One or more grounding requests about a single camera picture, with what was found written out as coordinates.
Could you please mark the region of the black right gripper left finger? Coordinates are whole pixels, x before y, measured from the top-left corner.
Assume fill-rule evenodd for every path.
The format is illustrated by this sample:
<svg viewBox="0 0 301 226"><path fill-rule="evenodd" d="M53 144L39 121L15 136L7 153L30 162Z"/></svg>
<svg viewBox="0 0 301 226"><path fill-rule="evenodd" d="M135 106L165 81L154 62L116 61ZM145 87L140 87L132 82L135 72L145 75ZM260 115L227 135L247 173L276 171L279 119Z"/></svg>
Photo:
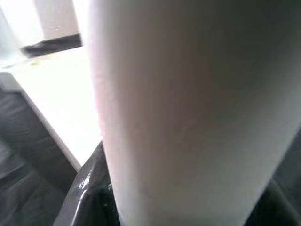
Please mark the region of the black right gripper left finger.
<svg viewBox="0 0 301 226"><path fill-rule="evenodd" d="M78 171L54 225L120 225L102 142Z"/></svg>

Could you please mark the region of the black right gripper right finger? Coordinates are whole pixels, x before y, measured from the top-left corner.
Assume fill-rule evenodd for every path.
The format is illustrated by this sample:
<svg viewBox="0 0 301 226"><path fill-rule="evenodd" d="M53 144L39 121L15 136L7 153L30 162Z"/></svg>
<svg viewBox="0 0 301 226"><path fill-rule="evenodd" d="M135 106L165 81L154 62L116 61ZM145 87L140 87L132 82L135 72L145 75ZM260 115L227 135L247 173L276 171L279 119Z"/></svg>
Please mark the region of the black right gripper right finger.
<svg viewBox="0 0 301 226"><path fill-rule="evenodd" d="M280 186L270 181L245 222L246 226L299 226L301 216Z"/></svg>

